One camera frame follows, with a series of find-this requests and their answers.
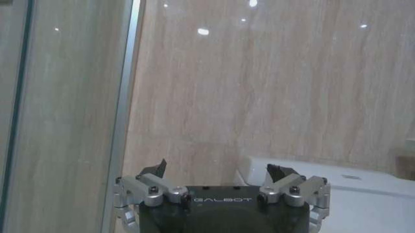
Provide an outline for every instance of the marble wall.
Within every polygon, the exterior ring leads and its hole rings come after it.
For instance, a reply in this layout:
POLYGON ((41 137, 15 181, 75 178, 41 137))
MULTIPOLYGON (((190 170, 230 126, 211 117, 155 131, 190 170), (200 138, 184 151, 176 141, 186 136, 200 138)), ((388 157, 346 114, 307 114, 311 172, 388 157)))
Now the marble wall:
POLYGON ((5 233, 100 232, 131 3, 35 1, 5 233))
POLYGON ((242 155, 394 172, 415 119, 415 1, 147 1, 124 175, 232 181, 242 155))

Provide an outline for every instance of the toilet tank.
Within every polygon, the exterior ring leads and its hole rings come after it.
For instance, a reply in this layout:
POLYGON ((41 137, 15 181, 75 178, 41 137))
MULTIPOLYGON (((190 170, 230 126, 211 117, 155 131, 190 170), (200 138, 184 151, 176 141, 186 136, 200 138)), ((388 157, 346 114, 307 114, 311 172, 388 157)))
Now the toilet tank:
POLYGON ((414 233, 415 181, 359 169, 272 158, 243 157, 235 183, 262 186, 267 164, 291 167, 331 183, 330 216, 320 233, 414 233))

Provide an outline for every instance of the bathroom wall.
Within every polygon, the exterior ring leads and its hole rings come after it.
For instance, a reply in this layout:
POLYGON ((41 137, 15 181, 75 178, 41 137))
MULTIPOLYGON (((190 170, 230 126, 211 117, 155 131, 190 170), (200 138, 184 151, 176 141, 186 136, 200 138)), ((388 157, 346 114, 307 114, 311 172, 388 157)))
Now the bathroom wall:
POLYGON ((33 1, 5 233, 100 232, 131 3, 33 1))
POLYGON ((27 0, 0 3, 0 198, 13 112, 27 0))
POLYGON ((414 12, 412 0, 148 1, 124 175, 166 158, 175 183, 230 183, 242 155, 394 172, 414 12))

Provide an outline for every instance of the bolt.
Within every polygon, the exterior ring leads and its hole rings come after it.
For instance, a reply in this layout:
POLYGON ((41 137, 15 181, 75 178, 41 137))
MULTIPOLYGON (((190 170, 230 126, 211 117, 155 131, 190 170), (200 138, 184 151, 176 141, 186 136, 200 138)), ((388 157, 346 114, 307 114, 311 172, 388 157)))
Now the bolt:
POLYGON ((291 186, 290 187, 290 193, 291 194, 299 194, 300 193, 300 188, 298 186, 291 186))
POLYGON ((148 194, 156 194, 158 192, 159 192, 159 187, 156 186, 149 187, 148 194))
POLYGON ((259 193, 259 195, 256 196, 256 201, 259 205, 266 205, 268 202, 268 197, 264 193, 259 193))

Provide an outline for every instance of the glass panel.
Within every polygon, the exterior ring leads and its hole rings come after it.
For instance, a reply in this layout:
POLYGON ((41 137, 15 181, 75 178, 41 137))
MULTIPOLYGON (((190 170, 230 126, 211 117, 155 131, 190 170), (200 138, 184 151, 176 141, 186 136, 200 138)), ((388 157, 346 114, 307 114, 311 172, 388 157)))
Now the glass panel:
POLYGON ((0 3, 0 198, 13 114, 27 0, 0 3))
POLYGON ((5 232, 100 232, 131 1, 35 1, 5 232))

